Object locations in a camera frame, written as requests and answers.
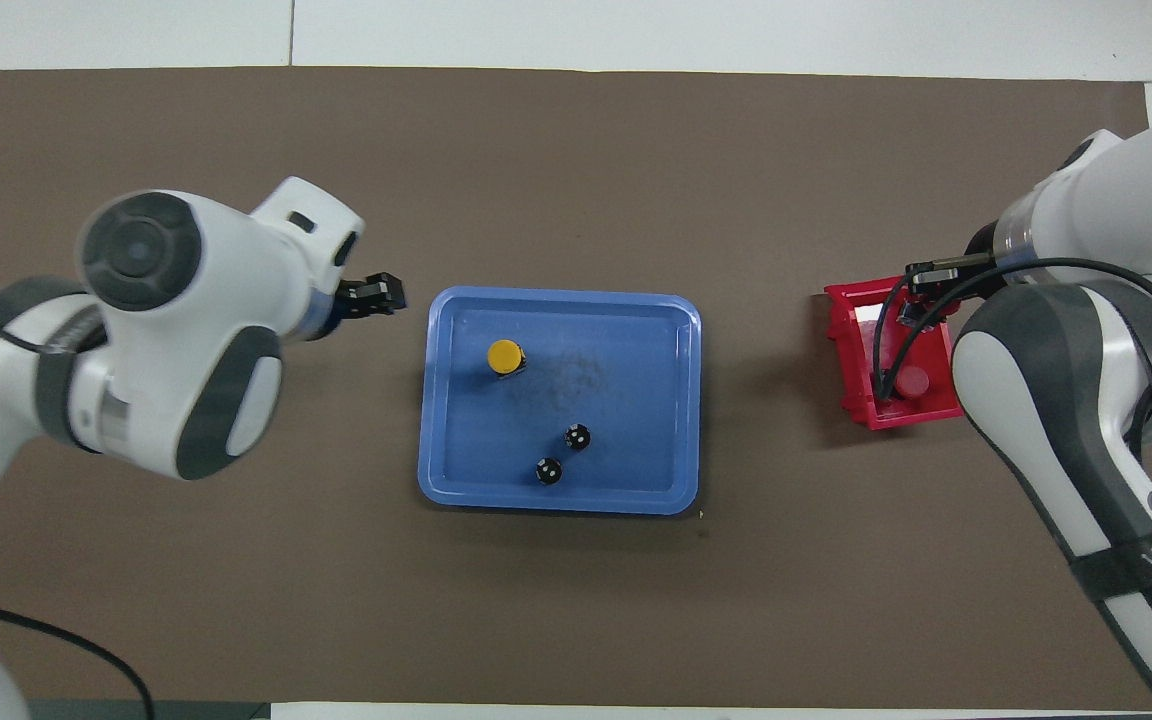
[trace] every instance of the brown table surface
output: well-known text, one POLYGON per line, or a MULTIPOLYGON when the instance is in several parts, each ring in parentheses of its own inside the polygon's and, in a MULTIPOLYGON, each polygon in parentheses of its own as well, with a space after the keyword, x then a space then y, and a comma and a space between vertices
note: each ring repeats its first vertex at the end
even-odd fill
MULTIPOLYGON (((410 309, 289 347, 250 456, 177 483, 37 441, 0 604, 164 698, 1152 708, 965 420, 838 407, 824 285, 963 250, 1142 88, 472 69, 0 71, 0 286, 73 276, 88 213, 288 174, 367 219, 410 309), (448 510, 416 484, 430 301, 661 291, 704 319, 702 492, 672 520, 448 510)), ((129 697, 1 628, 36 697, 129 697)))

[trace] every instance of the blue tray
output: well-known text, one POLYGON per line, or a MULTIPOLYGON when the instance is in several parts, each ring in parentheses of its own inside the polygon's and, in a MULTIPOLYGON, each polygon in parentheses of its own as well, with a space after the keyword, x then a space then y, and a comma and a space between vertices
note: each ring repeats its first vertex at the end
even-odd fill
POLYGON ((444 505, 673 515, 696 498, 700 314, 672 295, 452 287, 429 311, 420 488, 444 505), (522 346, 498 378, 488 347, 522 346), (586 425, 571 450, 563 432, 586 425), (562 462, 544 486, 541 457, 562 462))

